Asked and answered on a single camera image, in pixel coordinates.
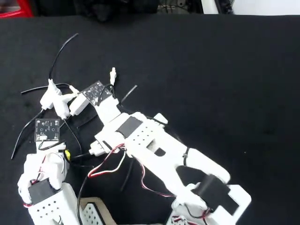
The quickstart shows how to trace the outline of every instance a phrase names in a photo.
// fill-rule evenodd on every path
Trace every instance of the connector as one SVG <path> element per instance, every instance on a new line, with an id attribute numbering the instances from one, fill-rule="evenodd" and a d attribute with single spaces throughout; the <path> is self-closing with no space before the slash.
<path id="1" fill-rule="evenodd" d="M 112 85 L 114 85 L 114 83 L 116 82 L 116 78 L 117 78 L 117 73 L 116 73 L 116 68 L 115 67 L 112 68 L 109 75 L 110 75 L 110 82 L 111 82 Z"/>
<path id="2" fill-rule="evenodd" d="M 47 110 L 53 108 L 53 95 L 61 95 L 61 91 L 56 87 L 52 79 L 48 79 L 48 89 L 40 100 L 42 109 Z"/>
<path id="3" fill-rule="evenodd" d="M 69 107 L 70 114 L 72 116 L 79 115 L 89 103 L 90 102 L 87 100 L 87 98 L 82 93 L 79 94 L 77 96 L 77 98 L 74 99 L 74 101 L 71 103 L 71 105 Z"/>
<path id="4" fill-rule="evenodd" d="M 98 141 L 94 141 L 92 144 L 90 144 L 89 153 L 94 156 L 100 156 L 107 152 L 102 148 Z"/>

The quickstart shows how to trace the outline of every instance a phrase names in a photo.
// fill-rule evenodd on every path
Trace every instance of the black wire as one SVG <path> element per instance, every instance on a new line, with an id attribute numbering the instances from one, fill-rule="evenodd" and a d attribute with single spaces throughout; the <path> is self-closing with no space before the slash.
<path id="1" fill-rule="evenodd" d="M 14 156 L 15 156 L 15 153 L 16 153 L 16 150 L 17 150 L 17 146 L 18 146 L 18 143 L 19 143 L 19 140 L 21 138 L 21 135 L 23 133 L 23 131 L 26 129 L 26 127 L 28 127 L 37 117 L 39 117 L 42 113 L 44 112 L 44 110 L 42 109 L 35 117 L 33 117 L 28 123 L 25 124 L 25 126 L 22 128 L 16 142 L 15 142 L 15 147 L 14 147 L 14 150 L 13 150 L 13 153 L 11 155 L 11 158 L 10 159 L 13 159 Z"/>
<path id="2" fill-rule="evenodd" d="M 134 163 L 134 162 L 135 162 L 135 159 L 134 159 L 134 158 L 131 159 L 131 162 L 130 162 L 130 165 L 129 165 L 129 168 L 128 168 L 128 171 L 127 171 L 127 175 L 126 175 L 126 178 L 125 178 L 125 180 L 124 180 L 124 182 L 123 182 L 123 184 L 122 184 L 122 186 L 121 186 L 121 188 L 120 188 L 120 192 L 123 192 L 123 191 L 124 191 L 125 186 L 126 186 L 127 183 L 128 183 L 129 177 L 130 177 L 131 172 L 132 172 L 132 170 L 133 170 L 133 163 Z"/>
<path id="3" fill-rule="evenodd" d="M 74 138 L 76 139 L 76 141 L 77 141 L 77 143 L 78 143 L 78 145 L 79 145 L 80 154 L 82 154 L 82 153 L 83 153 L 83 149 L 82 149 L 82 147 L 81 147 L 81 144 L 80 144 L 80 142 L 79 142 L 79 140 L 78 140 L 76 134 L 73 132 L 72 128 L 67 124 L 67 121 L 64 120 L 64 122 L 65 122 L 66 126 L 69 128 L 69 130 L 71 131 L 71 133 L 72 133 L 72 135 L 74 136 Z"/>
<path id="4" fill-rule="evenodd" d="M 52 72 L 53 72 L 53 68 L 55 66 L 55 63 L 60 55 L 60 53 L 62 52 L 62 50 L 64 49 L 64 47 L 66 46 L 67 43 L 69 43 L 69 41 L 71 41 L 73 38 L 75 38 L 76 36 L 78 35 L 78 33 L 74 34 L 72 37 L 70 37 L 67 41 L 65 41 L 65 43 L 61 46 L 60 50 L 58 51 L 57 55 L 55 56 L 55 59 L 53 61 L 53 64 L 50 68 L 50 71 L 49 71 L 49 79 L 52 79 Z"/>
<path id="5" fill-rule="evenodd" d="M 132 89 L 129 90 L 129 92 L 127 92 L 127 94 L 122 98 L 122 100 L 120 101 L 120 105 L 126 100 L 126 98 L 137 88 L 137 85 L 135 85 Z"/>
<path id="6" fill-rule="evenodd" d="M 83 154 L 81 154 L 81 155 L 72 157 L 72 158 L 71 158 L 71 161 L 76 161 L 76 160 L 78 160 L 78 159 L 85 158 L 85 157 L 88 157 L 88 156 L 91 156 L 91 154 L 90 154 L 89 152 L 83 153 Z"/>
<path id="7" fill-rule="evenodd" d="M 74 167 L 81 167 L 81 168 L 94 168 L 93 165 L 80 165 L 80 164 L 76 164 L 76 163 L 74 163 L 74 162 L 68 160 L 68 157 L 67 157 L 65 151 L 63 151 L 63 154 L 64 154 L 64 157 L 65 157 L 66 161 L 67 161 L 71 166 L 74 166 Z"/>
<path id="8" fill-rule="evenodd" d="M 58 83 L 58 84 L 56 84 L 56 86 L 68 86 L 69 87 L 70 84 L 68 84 L 68 83 Z M 48 85 L 47 86 L 36 87 L 36 88 L 30 88 L 28 90 L 21 91 L 21 95 L 27 94 L 27 93 L 32 92 L 34 90 L 40 90 L 40 89 L 46 89 L 46 88 L 48 88 Z"/>
<path id="9" fill-rule="evenodd" d="M 202 219 L 202 218 L 203 218 L 203 215 L 198 216 L 198 217 L 193 216 L 193 215 L 191 214 L 191 212 L 190 212 L 188 206 L 187 206 L 186 204 L 183 204 L 183 205 L 187 208 L 187 212 L 189 213 L 189 215 L 190 215 L 192 218 L 195 218 L 195 219 Z"/>
<path id="10" fill-rule="evenodd" d="M 57 142 L 57 143 L 55 143 L 55 144 L 53 144 L 53 145 L 50 145 L 50 146 L 47 146 L 47 147 L 42 148 L 42 145 L 43 145 L 43 143 L 44 143 L 44 141 L 42 141 L 42 142 L 40 143 L 40 145 L 38 146 L 38 149 L 39 149 L 39 150 L 42 150 L 42 151 L 45 151 L 45 150 L 48 150 L 48 149 L 50 149 L 50 148 L 53 148 L 53 147 L 55 147 L 55 146 L 57 146 L 57 145 L 60 145 L 60 144 L 62 144 L 62 143 L 64 143 L 64 142 L 66 142 L 66 140 L 62 140 L 62 141 Z"/>
<path id="11" fill-rule="evenodd" d="M 78 221 L 79 221 L 80 225 L 83 225 L 83 222 L 82 222 L 82 220 L 80 218 L 80 211 L 79 211 L 79 208 L 80 208 L 80 198 L 81 198 L 81 195 L 83 193 L 83 187 L 86 184 L 86 181 L 88 180 L 88 177 L 89 177 L 89 173 L 86 175 L 86 177 L 84 178 L 84 180 L 82 182 L 82 185 L 81 185 L 79 193 L 78 193 L 78 198 L 77 198 L 77 217 L 78 217 Z"/>
<path id="12" fill-rule="evenodd" d="M 98 100 L 97 100 L 97 106 L 99 106 L 100 103 L 101 103 L 101 97 L 102 97 L 104 91 L 105 91 L 106 89 L 108 89 L 109 87 L 111 88 L 112 96 L 115 98 L 115 93 L 114 93 L 113 85 L 110 84 L 110 83 L 107 84 L 107 85 L 104 85 L 103 89 L 100 91 L 100 94 L 99 94 L 99 97 L 98 97 Z"/>
<path id="13" fill-rule="evenodd" d="M 204 222 L 205 225 L 208 225 L 205 218 L 203 218 L 203 222 Z"/>

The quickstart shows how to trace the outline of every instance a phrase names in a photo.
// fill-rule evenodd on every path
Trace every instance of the white robot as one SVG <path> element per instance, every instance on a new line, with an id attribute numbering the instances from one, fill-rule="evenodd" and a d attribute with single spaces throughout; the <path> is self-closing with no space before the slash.
<path id="1" fill-rule="evenodd" d="M 134 157 L 141 165 L 143 176 L 147 167 L 161 179 L 172 194 L 154 192 L 165 197 L 176 197 L 172 203 L 173 211 L 167 221 L 168 225 L 236 224 L 251 202 L 250 195 L 239 185 L 228 185 L 230 174 L 220 165 L 166 133 L 164 127 L 168 121 L 160 113 L 151 118 L 140 112 L 121 112 L 118 99 L 108 87 L 109 85 L 104 86 L 101 82 L 94 83 L 79 92 L 69 107 L 73 115 L 78 115 L 91 103 L 103 122 L 104 127 L 95 135 L 96 140 L 90 145 L 89 153 L 95 156 L 108 153 L 110 156 L 112 153 L 124 151 L 122 160 L 126 154 Z M 39 163 L 36 163 L 36 159 L 34 162 L 31 160 L 33 156 L 27 157 L 24 173 L 30 175 L 25 176 L 26 179 L 21 176 L 18 183 L 24 206 L 28 208 L 35 225 L 62 222 L 65 225 L 87 225 L 95 224 L 95 221 L 101 224 L 101 220 L 97 220 L 100 217 L 97 211 L 94 212 L 97 215 L 95 221 L 90 220 L 87 208 L 80 209 L 81 221 L 78 220 L 77 198 L 72 187 L 63 183 L 68 159 L 59 150 L 64 148 L 62 144 L 55 146 L 55 149 L 48 149 L 48 152 L 37 152 L 34 157 L 38 158 Z M 28 169 L 29 163 L 35 167 Z M 98 172 L 102 165 L 100 164 L 87 177 L 112 173 L 120 164 L 115 170 Z M 201 170 L 207 176 L 201 183 L 185 187 L 176 172 L 176 168 L 181 165 Z M 142 187 L 153 191 L 143 184 L 143 180 Z"/>

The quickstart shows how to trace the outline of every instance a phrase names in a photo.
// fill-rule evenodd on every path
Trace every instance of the black fabric surface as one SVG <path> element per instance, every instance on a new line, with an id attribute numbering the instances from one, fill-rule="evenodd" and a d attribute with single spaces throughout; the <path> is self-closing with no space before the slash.
<path id="1" fill-rule="evenodd" d="M 81 17 L 0 20 L 1 224 L 32 224 L 17 182 L 26 154 L 35 152 L 33 130 L 25 132 L 13 161 L 10 156 L 21 128 L 40 111 L 44 91 L 20 91 L 47 84 L 56 52 L 76 32 L 58 60 L 56 83 L 82 90 L 97 80 L 108 83 L 116 67 L 119 99 L 138 85 L 127 108 L 150 116 L 161 112 L 185 144 L 222 165 L 230 183 L 251 194 L 239 225 L 297 224 L 299 27 L 297 16 L 144 15 L 106 24 Z M 75 128 L 94 114 L 88 107 L 70 124 Z M 47 111 L 45 117 L 54 115 Z M 101 127 L 96 119 L 77 131 L 86 151 Z M 66 127 L 61 138 L 78 154 Z M 114 168 L 120 157 L 104 169 Z M 84 196 L 101 197 L 118 224 L 164 222 L 172 199 L 141 188 L 137 163 L 120 193 L 129 163 L 127 158 L 120 171 L 90 181 Z M 85 173 L 68 172 L 76 193 Z M 186 168 L 179 173 L 185 184 L 203 177 Z M 149 171 L 145 183 L 167 191 Z"/>

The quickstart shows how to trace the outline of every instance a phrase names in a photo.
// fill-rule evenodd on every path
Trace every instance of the black circuit board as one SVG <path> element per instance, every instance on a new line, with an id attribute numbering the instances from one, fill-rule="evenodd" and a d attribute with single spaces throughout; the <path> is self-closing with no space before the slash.
<path id="1" fill-rule="evenodd" d="M 106 89 L 101 95 L 101 99 L 98 99 L 103 88 L 104 85 L 100 81 L 97 81 L 96 83 L 93 83 L 91 86 L 83 90 L 82 93 L 93 106 L 97 106 L 99 102 L 112 95 L 112 93 L 108 89 Z"/>
<path id="2" fill-rule="evenodd" d="M 60 119 L 36 119 L 35 140 L 36 142 L 59 141 Z"/>

